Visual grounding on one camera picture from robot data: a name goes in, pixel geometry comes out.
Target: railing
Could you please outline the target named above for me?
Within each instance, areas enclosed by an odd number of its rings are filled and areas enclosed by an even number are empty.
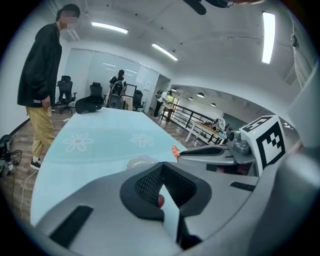
[[[176,124],[178,124],[179,126],[183,127],[184,129],[186,129],[187,131],[190,131],[192,126],[193,126],[193,122],[195,121],[206,121],[206,122],[212,122],[213,119],[205,116],[201,113],[195,112],[189,108],[186,108],[184,106],[179,106],[177,104],[173,104],[172,107],[174,108],[174,110],[172,111],[172,114],[169,116],[168,113],[170,111],[170,109],[165,108],[163,110],[162,113],[162,118],[166,117],[167,120],[172,120],[173,122],[175,122]],[[195,133],[200,133],[201,128],[195,126],[194,130]],[[199,136],[199,138],[203,137],[202,141],[204,141],[205,143],[209,143],[208,140],[211,138],[212,139],[212,132],[208,132],[206,130],[202,130],[201,136]]]

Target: orange object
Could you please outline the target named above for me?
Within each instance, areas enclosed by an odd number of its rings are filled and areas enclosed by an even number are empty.
[[[179,154],[179,148],[177,148],[175,145],[172,145],[172,154],[175,156],[176,159],[178,159]]]

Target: black sneaker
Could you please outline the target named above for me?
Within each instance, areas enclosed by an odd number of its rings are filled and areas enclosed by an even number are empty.
[[[35,162],[34,162],[34,160],[32,159],[30,166],[31,166],[32,169],[35,169],[35,170],[38,170],[38,171],[39,171],[39,170],[40,170],[40,167],[41,167],[41,160],[40,160],[40,158],[39,158],[38,161],[35,161]]]

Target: black jacket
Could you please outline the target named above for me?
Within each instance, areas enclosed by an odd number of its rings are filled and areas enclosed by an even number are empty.
[[[61,53],[57,24],[41,28],[24,63],[18,90],[19,105],[39,108],[41,100],[48,96],[51,106],[54,105]]]

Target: doorway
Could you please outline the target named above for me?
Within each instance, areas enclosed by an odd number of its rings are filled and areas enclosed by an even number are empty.
[[[159,74],[159,78],[158,78],[158,81],[156,82],[156,85],[155,85],[155,88],[154,88],[154,94],[152,96],[152,100],[151,100],[151,103],[150,103],[150,109],[152,109],[152,111],[155,110],[156,105],[157,105],[156,93],[159,90],[162,90],[162,91],[165,92],[169,87],[170,81],[171,80],[169,78],[165,77],[162,74]]]

